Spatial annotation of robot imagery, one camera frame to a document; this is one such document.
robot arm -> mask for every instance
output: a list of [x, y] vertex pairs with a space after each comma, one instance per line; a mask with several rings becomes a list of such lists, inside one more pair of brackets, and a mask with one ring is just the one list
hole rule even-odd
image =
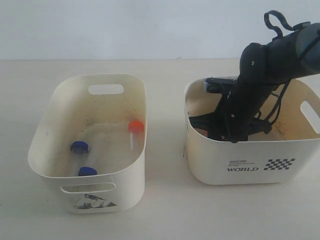
[[[291, 34], [283, 36], [279, 27], [271, 25], [269, 15], [276, 16]], [[240, 58], [237, 78], [207, 78], [206, 91], [222, 97], [215, 111], [190, 117], [195, 128], [208, 131], [217, 141], [247, 141], [259, 132], [268, 134], [277, 120], [281, 99], [291, 81], [320, 73], [320, 23], [303, 22], [291, 27], [278, 11], [264, 14], [264, 21], [277, 37], [266, 45], [249, 44]], [[256, 118], [273, 91], [283, 85], [272, 111], [265, 119]], [[271, 116], [277, 111], [273, 121]]]

blue bottle cap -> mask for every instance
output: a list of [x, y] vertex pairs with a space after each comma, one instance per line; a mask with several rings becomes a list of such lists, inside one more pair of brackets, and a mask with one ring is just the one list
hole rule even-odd
[[80, 168], [79, 172], [78, 172], [78, 176], [92, 176], [92, 175], [97, 175], [98, 172], [92, 168], [92, 167], [88, 167], [88, 166], [83, 166]]
[[71, 145], [71, 151], [74, 151], [76, 154], [87, 153], [89, 145], [84, 141], [75, 141]]

checkered flag logo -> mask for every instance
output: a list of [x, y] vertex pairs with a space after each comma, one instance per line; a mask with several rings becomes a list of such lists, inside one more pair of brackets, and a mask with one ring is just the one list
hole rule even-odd
[[269, 159], [263, 170], [288, 170], [296, 159]]

white table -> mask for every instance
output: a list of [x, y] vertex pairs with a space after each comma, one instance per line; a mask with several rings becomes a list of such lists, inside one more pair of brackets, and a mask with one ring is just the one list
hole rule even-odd
[[[291, 182], [227, 186], [201, 183], [183, 158], [186, 84], [237, 75], [238, 64], [237, 59], [0, 61], [0, 239], [320, 239], [320, 155]], [[56, 86], [96, 73], [131, 73], [145, 81], [146, 188], [127, 211], [78, 215], [53, 200], [27, 154]], [[320, 94], [317, 78], [304, 81]]]

basket handle hole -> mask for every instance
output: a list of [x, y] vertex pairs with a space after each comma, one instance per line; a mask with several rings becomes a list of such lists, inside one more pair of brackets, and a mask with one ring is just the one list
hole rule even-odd
[[79, 193], [97, 193], [107, 192], [114, 190], [116, 185], [112, 182], [98, 183], [98, 184], [87, 184], [87, 185], [68, 185], [62, 186], [61, 190], [66, 194], [79, 194]]
[[121, 84], [90, 85], [88, 91], [91, 95], [123, 94], [125, 89]]
[[316, 111], [312, 108], [312, 106], [307, 101], [304, 101], [303, 103], [301, 103], [301, 112], [303, 113], [305, 118], [309, 121], [313, 130], [317, 134], [320, 134], [320, 118], [316, 113]]

